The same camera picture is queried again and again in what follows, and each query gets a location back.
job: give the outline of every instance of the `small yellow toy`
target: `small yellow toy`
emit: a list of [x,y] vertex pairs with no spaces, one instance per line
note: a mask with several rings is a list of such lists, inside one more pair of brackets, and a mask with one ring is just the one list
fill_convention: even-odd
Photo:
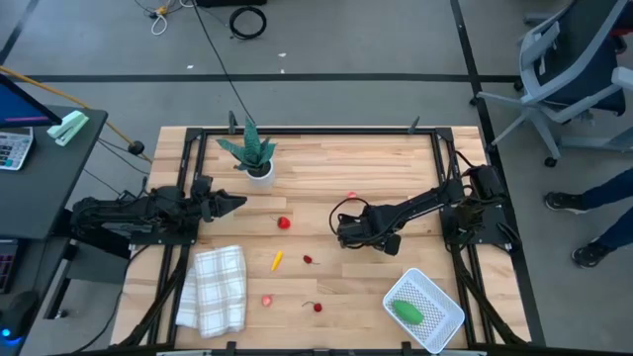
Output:
[[274,271],[277,269],[277,266],[279,266],[279,262],[281,262],[281,256],[283,255],[284,255],[284,252],[277,251],[277,255],[275,256],[275,259],[273,260],[273,265],[270,266],[271,271]]

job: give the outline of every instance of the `green succulent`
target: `green succulent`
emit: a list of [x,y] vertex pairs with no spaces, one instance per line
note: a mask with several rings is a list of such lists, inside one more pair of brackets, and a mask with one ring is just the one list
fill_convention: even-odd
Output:
[[217,142],[220,147],[230,152],[239,161],[239,164],[233,168],[240,171],[261,170],[264,164],[272,158],[275,145],[277,145],[277,143],[270,143],[270,137],[266,137],[263,142],[260,142],[257,126],[250,118],[246,118],[244,147],[224,138],[217,139]]

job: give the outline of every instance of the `computer screen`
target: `computer screen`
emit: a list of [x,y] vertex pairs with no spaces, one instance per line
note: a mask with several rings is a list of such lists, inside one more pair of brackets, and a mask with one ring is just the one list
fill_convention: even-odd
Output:
[[0,75],[0,129],[59,124],[61,119],[58,116]]

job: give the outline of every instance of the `person's leg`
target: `person's leg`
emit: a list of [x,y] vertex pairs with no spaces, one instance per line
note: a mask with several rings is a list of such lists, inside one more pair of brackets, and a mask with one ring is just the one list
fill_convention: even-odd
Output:
[[575,250],[572,258],[581,267],[595,267],[607,254],[633,243],[633,209],[629,209],[599,238]]
[[581,214],[628,197],[633,197],[633,168],[582,194],[550,192],[545,196],[545,205],[551,210]]

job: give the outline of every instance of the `black desk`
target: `black desk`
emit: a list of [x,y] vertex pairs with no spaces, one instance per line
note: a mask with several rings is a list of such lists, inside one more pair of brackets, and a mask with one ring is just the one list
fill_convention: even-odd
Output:
[[[48,108],[60,117],[78,110]],[[66,147],[54,143],[46,134],[47,128],[37,128],[37,146],[26,166],[17,172],[0,171],[0,234],[29,239],[25,240],[11,293],[0,295],[0,311],[5,311],[17,294],[31,289],[40,294],[42,302],[67,250],[69,236],[49,237],[108,117],[101,110],[80,111],[90,121]],[[8,345],[0,340],[0,355],[17,355],[23,343]]]

